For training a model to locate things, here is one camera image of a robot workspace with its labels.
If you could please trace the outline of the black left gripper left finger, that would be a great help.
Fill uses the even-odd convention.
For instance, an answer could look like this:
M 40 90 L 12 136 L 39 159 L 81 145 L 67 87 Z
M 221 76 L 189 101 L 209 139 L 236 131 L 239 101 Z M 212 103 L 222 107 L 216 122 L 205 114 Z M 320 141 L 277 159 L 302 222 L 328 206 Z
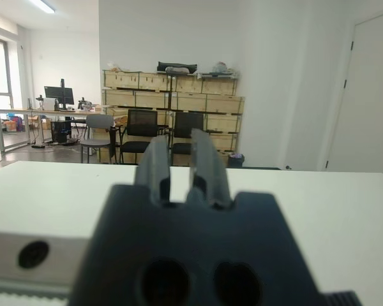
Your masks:
M 148 188 L 152 203 L 170 201 L 170 163 L 166 138 L 154 137 L 135 171 L 134 184 Z

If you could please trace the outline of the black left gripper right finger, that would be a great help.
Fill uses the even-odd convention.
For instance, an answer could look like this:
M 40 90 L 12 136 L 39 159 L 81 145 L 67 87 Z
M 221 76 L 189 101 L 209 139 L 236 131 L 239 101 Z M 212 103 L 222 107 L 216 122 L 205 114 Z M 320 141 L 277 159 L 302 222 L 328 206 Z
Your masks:
M 210 135 L 193 129 L 191 138 L 190 190 L 186 206 L 190 209 L 232 209 L 226 167 Z

